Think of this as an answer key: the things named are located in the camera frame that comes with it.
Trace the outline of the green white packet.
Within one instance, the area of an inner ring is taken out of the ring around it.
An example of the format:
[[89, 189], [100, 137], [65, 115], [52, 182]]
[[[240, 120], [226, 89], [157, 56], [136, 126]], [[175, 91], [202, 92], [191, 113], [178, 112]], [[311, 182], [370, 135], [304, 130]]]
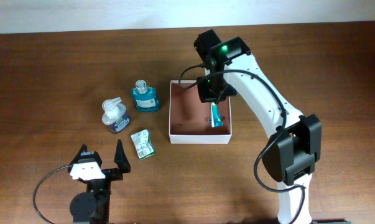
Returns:
[[147, 129], [132, 134], [131, 139], [140, 160], [151, 157], [156, 154], [154, 146], [150, 140], [150, 134]]

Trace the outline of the clear pump soap bottle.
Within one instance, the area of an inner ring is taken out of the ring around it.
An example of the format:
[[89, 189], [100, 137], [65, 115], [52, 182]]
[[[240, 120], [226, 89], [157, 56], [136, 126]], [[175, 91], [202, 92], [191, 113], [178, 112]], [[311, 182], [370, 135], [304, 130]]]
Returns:
[[121, 102], [122, 99], [117, 97], [105, 100], [102, 103], [102, 109], [104, 110], [102, 122], [113, 134], [120, 133], [131, 122], [127, 108]]

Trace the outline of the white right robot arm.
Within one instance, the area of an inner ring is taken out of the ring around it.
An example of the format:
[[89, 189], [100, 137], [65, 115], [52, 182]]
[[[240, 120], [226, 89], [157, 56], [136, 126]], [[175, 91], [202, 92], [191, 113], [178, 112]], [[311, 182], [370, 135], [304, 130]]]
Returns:
[[322, 124], [305, 116], [269, 81], [242, 38], [221, 41], [215, 31], [198, 35], [194, 48], [205, 76], [198, 78], [200, 101], [219, 103], [240, 95], [261, 122], [268, 142], [254, 167], [263, 163], [277, 187], [262, 187], [279, 195], [279, 223], [311, 223], [308, 189], [320, 160]]

